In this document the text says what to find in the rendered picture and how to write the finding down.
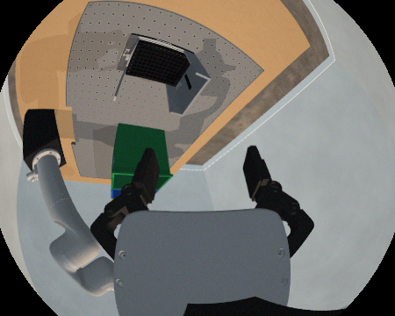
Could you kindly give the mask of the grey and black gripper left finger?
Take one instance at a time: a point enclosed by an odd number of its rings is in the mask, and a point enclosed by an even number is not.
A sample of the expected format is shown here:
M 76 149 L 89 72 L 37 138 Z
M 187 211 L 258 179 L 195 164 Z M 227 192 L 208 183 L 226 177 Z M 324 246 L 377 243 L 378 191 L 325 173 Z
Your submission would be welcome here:
M 90 231 L 106 253 L 113 259 L 117 239 L 114 231 L 122 224 L 125 216 L 132 212 L 147 211 L 154 195 L 160 175 L 160 167 L 152 148 L 146 148 L 136 167 L 131 183 L 121 189 L 121 194 L 104 208 L 90 226 Z

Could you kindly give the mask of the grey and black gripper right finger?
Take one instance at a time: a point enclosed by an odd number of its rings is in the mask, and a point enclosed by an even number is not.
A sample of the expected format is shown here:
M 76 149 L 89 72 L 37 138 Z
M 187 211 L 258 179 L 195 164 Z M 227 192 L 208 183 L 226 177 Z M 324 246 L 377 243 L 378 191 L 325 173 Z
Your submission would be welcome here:
M 248 194 L 255 208 L 269 209 L 277 212 L 282 221 L 286 221 L 291 229 L 287 236 L 290 258 L 298 251 L 314 228 L 312 219 L 300 209 L 299 202 L 282 191 L 282 185 L 272 181 L 265 160 L 256 146 L 249 146 L 243 172 L 246 179 Z

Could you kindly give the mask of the blue open-top bin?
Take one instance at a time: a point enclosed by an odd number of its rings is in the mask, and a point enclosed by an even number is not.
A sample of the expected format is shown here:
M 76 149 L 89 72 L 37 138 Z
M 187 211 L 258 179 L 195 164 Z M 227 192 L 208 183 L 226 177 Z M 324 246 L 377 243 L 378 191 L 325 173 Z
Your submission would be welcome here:
M 112 157 L 112 167 L 113 167 L 113 157 Z M 121 194 L 121 190 L 111 189 L 111 199 L 116 198 Z

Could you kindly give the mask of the green bin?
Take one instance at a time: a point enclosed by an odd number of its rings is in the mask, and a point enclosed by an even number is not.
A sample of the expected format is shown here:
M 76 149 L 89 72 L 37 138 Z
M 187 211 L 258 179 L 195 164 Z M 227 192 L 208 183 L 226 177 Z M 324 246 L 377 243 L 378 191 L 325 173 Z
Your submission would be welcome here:
M 111 173 L 112 189 L 121 190 L 123 186 L 131 183 L 134 171 L 144 154 L 145 148 L 150 147 L 154 150 L 160 167 L 156 187 L 156 190 L 160 190 L 173 176 L 169 169 L 164 130 L 118 123 L 113 155 L 112 170 L 114 171 Z

